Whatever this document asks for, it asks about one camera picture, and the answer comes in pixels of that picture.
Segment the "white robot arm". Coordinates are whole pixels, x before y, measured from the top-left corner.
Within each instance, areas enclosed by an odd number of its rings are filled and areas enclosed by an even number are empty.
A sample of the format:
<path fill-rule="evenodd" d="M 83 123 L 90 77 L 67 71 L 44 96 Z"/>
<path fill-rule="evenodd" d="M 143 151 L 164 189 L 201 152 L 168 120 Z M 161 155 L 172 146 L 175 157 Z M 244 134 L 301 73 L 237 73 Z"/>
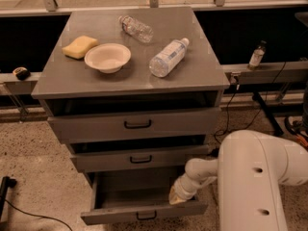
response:
<path fill-rule="evenodd" d="M 229 134 L 215 160 L 193 158 L 173 183 L 171 205 L 216 181 L 220 231 L 288 231 L 279 187 L 308 181 L 302 145 L 256 131 Z"/>

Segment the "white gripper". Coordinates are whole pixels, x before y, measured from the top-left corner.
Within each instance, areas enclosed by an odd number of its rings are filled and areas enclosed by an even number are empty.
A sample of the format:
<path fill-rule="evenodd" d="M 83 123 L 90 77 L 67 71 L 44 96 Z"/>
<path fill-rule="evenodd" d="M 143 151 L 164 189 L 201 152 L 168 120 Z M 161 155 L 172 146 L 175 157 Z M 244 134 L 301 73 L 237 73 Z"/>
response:
<path fill-rule="evenodd" d="M 178 177 L 170 189 L 168 201 L 170 205 L 184 203 L 196 194 L 199 182 L 192 180 L 187 174 Z"/>

